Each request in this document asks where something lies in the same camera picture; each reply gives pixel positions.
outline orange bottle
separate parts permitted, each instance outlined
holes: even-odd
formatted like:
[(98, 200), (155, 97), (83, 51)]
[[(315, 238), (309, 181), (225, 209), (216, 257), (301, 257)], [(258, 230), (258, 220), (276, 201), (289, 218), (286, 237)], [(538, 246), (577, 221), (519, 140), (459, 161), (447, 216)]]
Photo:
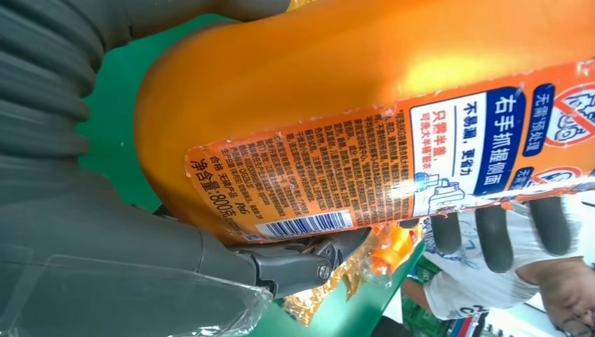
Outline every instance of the orange bottle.
[(409, 259), (422, 238), (420, 225), (411, 229), (397, 224), (387, 225), (377, 235), (370, 255), (361, 261), (360, 271), (366, 281), (384, 287), (391, 286), (393, 273)]
[[(259, 132), (274, 135), (281, 127), (428, 93), (441, 99), (439, 92), (449, 88), (587, 60), (595, 55), (594, 16), (592, 0), (320, 0), (265, 20), (217, 27), (181, 41), (148, 72), (135, 111), (138, 158), (168, 209), (224, 242), (265, 242), (333, 230), (336, 222), (327, 226), (324, 219), (299, 219), (337, 210), (321, 202), (314, 205), (305, 193), (300, 194), (303, 203), (300, 195), (292, 194), (298, 203), (291, 210), (290, 198), (279, 198), (281, 206), (274, 200), (267, 203), (273, 192), (259, 196), (256, 186), (244, 195), (258, 201), (252, 205), (245, 197), (232, 199), (241, 198), (243, 190), (236, 182), (244, 180), (229, 167), (224, 180), (207, 181), (216, 185), (202, 185), (200, 179), (206, 176), (194, 175), (202, 174), (200, 168), (206, 165), (217, 168), (220, 163), (211, 160), (224, 161), (224, 153), (233, 162), (233, 154), (222, 146), (246, 144), (245, 137)], [(196, 152), (207, 147), (209, 155), (197, 157)], [(411, 157), (413, 151), (405, 154)], [(318, 169), (315, 163), (303, 166)], [(281, 167), (279, 161), (271, 170)], [(325, 181), (340, 184), (341, 179)], [(382, 198), (413, 195), (415, 186), (407, 181), (394, 184), (399, 188)], [(285, 184), (281, 189), (306, 190), (300, 181), (280, 182)], [(374, 218), (371, 212), (357, 215), (354, 199), (335, 199), (334, 205), (350, 205), (341, 209), (352, 218), (349, 222), (343, 213), (335, 214), (343, 226), (339, 228), (368, 225), (368, 218)], [(402, 212), (393, 211), (399, 218), (390, 220), (420, 216), (402, 207)], [(293, 225), (270, 224), (295, 218)], [(256, 230), (258, 223), (269, 224)]]

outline metal bolt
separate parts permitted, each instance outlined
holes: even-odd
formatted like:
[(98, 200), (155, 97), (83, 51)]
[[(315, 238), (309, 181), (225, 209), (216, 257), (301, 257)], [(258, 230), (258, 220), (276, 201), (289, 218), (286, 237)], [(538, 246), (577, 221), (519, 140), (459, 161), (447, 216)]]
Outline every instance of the metal bolt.
[(330, 277), (330, 266), (326, 263), (318, 265), (316, 273), (320, 279), (326, 281)]

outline bottle label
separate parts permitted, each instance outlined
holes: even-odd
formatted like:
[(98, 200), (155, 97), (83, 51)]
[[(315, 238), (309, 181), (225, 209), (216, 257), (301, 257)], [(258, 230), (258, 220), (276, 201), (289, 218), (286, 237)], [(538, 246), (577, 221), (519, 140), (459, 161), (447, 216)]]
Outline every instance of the bottle label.
[(185, 169), (267, 242), (595, 188), (595, 62), (199, 146)]

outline man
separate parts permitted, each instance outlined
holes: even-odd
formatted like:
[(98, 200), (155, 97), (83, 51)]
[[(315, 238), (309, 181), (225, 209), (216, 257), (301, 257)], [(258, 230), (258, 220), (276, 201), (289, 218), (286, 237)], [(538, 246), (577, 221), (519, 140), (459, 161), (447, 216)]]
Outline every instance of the man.
[(528, 208), (515, 204), (514, 210), (507, 212), (514, 264), (503, 274), (489, 270), (483, 259), (473, 212), (459, 215), (463, 245), (449, 255), (438, 251), (429, 220), (425, 220), (424, 256), (442, 272), (424, 286), (407, 279), (402, 290), (440, 319), (466, 317), (490, 308), (511, 308), (540, 292), (557, 327), (572, 336), (593, 336), (595, 272), (584, 263), (578, 242), (582, 207), (577, 195), (563, 199), (573, 244), (567, 255), (551, 256), (540, 246)]

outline plastic bottle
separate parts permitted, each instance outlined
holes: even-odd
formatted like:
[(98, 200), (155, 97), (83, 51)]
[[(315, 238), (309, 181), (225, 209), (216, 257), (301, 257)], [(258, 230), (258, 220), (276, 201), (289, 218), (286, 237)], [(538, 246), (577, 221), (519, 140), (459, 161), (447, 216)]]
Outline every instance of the plastic bottle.
[(392, 285), (392, 275), (405, 263), (422, 240), (422, 226), (406, 229), (386, 225), (376, 236), (370, 255), (361, 261), (360, 271), (366, 281), (382, 287)]

